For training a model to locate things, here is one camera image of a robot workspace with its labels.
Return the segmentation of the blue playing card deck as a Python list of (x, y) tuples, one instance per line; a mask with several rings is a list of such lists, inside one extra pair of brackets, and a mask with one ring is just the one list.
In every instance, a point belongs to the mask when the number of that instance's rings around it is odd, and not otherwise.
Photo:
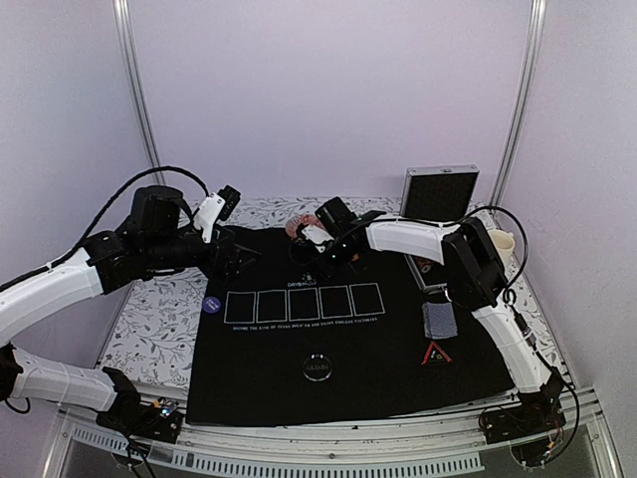
[(446, 340), (458, 336), (451, 303), (425, 303), (422, 307), (424, 333), (428, 339)]

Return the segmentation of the clear dealer button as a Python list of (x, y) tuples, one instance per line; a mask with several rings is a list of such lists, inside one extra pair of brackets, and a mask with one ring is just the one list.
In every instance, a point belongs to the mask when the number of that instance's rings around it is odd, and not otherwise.
[(303, 362), (302, 372), (309, 381), (325, 381), (332, 374), (331, 360), (324, 354), (312, 354)]

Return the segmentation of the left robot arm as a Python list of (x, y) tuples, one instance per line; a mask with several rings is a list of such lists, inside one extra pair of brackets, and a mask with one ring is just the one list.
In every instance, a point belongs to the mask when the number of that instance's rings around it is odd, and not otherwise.
[(128, 216), (115, 230), (81, 240), (79, 246), (27, 279), (1, 290), (1, 397), (68, 403), (110, 417), (127, 432), (147, 424), (147, 410), (126, 377), (114, 368), (81, 368), (16, 348), (13, 339), (76, 303), (105, 296), (137, 280), (148, 281), (188, 268), (207, 278), (231, 278), (254, 264), (259, 253), (235, 242), (223, 226), (240, 200), (225, 186), (192, 209), (176, 188), (145, 186), (133, 195)]

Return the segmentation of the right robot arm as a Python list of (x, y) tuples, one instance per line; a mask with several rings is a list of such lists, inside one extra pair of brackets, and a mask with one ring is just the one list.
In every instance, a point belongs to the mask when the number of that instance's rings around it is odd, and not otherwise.
[(535, 434), (565, 423), (559, 397), (565, 382), (539, 352), (531, 326), (515, 308), (512, 282), (483, 222), (468, 214), (449, 223), (408, 219), (382, 211), (354, 214), (335, 197), (316, 212), (323, 230), (305, 236), (327, 269), (366, 250), (417, 256), (442, 265), (451, 302), (471, 312), (501, 353), (519, 406), (482, 418), (492, 438)]

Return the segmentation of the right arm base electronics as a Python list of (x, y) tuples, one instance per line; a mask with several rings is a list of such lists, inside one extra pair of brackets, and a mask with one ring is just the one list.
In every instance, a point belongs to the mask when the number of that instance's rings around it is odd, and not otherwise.
[(514, 460), (527, 469), (545, 466), (557, 455), (564, 438), (566, 420), (558, 398), (547, 402), (527, 401), (511, 407), (484, 409), (478, 418), (479, 428), (488, 444), (527, 439), (541, 434), (541, 438), (514, 444)]

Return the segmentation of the black poker chip stack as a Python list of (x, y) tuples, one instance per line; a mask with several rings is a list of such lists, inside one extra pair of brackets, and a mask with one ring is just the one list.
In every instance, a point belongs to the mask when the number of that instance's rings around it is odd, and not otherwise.
[(301, 282), (303, 284), (306, 284), (306, 285), (307, 284), (311, 285), (311, 284), (315, 284), (317, 282), (317, 280), (315, 279), (315, 277), (311, 273), (305, 272), (301, 276)]

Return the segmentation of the purple small blind button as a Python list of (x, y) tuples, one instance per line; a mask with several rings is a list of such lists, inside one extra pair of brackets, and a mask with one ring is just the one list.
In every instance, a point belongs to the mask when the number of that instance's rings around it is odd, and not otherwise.
[(202, 310), (206, 314), (217, 314), (222, 308), (222, 302), (216, 297), (208, 296), (203, 299)]

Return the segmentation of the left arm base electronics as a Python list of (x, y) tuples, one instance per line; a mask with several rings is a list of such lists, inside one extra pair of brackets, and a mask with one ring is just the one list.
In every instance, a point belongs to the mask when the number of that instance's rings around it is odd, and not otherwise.
[(97, 425), (119, 432), (124, 437), (146, 438), (175, 444), (181, 431), (183, 414), (173, 401), (163, 397), (143, 403), (133, 385), (119, 387), (113, 404), (97, 414)]

